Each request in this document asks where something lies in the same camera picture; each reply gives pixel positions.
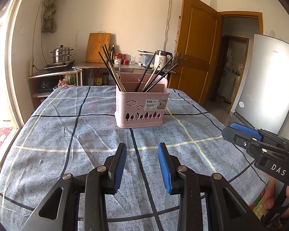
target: silver refrigerator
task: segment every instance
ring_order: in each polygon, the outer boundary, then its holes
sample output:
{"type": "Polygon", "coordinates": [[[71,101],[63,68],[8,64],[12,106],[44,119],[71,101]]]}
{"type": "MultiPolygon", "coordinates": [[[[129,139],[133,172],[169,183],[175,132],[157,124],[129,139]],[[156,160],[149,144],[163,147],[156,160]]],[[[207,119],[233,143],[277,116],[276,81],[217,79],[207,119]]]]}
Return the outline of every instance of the silver refrigerator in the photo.
{"type": "Polygon", "coordinates": [[[255,34],[250,67],[235,112],[255,128],[278,134],[289,112],[288,43],[255,34]]]}

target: white kettle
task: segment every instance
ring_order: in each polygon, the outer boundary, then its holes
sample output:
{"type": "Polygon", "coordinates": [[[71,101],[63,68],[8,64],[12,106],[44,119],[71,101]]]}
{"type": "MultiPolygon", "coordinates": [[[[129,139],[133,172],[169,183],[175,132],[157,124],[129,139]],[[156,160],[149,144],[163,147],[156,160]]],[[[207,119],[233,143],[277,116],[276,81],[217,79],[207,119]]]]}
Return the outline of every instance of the white kettle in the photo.
{"type": "Polygon", "coordinates": [[[156,68],[157,66],[159,66],[158,69],[162,68],[167,63],[167,56],[170,56],[170,58],[172,58],[172,53],[162,50],[156,51],[154,68],[156,68]]]}

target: plaid tablecloth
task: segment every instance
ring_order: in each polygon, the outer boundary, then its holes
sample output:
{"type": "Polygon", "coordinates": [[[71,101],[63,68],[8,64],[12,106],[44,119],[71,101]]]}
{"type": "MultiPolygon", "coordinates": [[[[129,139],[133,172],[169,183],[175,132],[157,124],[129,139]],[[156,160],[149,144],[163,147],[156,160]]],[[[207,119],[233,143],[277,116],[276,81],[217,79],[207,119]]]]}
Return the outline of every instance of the plaid tablecloth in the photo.
{"type": "MultiPolygon", "coordinates": [[[[0,175],[0,220],[8,231],[20,230],[31,212],[64,173],[86,174],[127,146],[121,188],[106,196],[110,230],[176,230],[179,196],[167,194],[157,158],[165,142],[169,153],[197,173],[219,172],[229,180],[252,158],[223,140],[224,126],[185,93],[170,90],[163,125],[135,129],[116,126],[115,87],[56,89],[22,128],[0,175]]],[[[265,187],[248,168],[231,185],[247,204],[265,187]]],[[[84,197],[79,206],[82,230],[84,197]]],[[[207,217],[203,202],[204,230],[207,217]]]]}

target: floor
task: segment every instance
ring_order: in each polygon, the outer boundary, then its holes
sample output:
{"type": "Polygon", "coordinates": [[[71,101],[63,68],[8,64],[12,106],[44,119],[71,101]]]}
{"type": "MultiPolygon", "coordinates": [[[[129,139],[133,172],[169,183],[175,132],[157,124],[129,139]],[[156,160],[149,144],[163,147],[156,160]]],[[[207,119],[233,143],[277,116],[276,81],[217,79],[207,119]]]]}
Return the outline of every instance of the floor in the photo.
{"type": "Polygon", "coordinates": [[[218,98],[216,101],[207,100],[204,108],[214,115],[222,124],[228,125],[231,116],[228,114],[230,104],[223,102],[222,99],[218,98]]]}

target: hanging cloth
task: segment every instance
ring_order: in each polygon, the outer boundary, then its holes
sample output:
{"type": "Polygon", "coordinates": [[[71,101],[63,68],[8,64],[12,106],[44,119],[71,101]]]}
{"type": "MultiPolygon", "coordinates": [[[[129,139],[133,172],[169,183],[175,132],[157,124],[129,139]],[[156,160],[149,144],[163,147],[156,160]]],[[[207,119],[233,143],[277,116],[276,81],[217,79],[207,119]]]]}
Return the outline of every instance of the hanging cloth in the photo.
{"type": "Polygon", "coordinates": [[[55,2],[57,0],[44,0],[44,5],[46,7],[46,11],[43,16],[43,25],[42,32],[50,32],[53,33],[57,29],[57,25],[54,20],[54,16],[56,14],[57,8],[55,2]]]}

